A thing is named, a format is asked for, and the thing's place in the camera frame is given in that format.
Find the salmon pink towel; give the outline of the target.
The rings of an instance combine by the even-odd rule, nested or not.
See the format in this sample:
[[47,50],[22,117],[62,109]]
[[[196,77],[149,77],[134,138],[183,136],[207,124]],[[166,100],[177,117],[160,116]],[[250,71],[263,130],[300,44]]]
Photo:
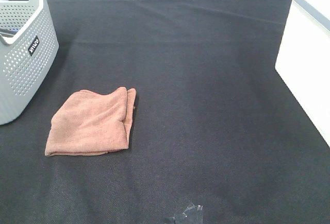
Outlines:
[[73,93],[54,114],[45,156],[97,156],[127,149],[136,89]]

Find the black table cloth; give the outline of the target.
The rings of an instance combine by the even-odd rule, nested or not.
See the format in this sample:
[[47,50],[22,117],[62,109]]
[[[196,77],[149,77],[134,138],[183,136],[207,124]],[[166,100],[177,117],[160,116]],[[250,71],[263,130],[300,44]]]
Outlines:
[[[1,126],[1,223],[329,223],[329,147],[274,65],[291,0],[47,0],[59,49]],[[81,89],[137,91],[126,150],[44,155]]]

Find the white storage box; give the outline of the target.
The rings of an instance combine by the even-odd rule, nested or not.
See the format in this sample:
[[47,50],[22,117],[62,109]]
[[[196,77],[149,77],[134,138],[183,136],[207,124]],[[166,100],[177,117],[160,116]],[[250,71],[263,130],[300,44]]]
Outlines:
[[329,0],[291,0],[275,69],[329,143]]

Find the grey perforated plastic basket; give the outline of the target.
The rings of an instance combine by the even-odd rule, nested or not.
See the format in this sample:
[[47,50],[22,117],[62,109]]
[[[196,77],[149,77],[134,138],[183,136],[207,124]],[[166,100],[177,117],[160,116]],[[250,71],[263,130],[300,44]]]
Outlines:
[[24,111],[58,48],[47,0],[1,1],[1,125]]

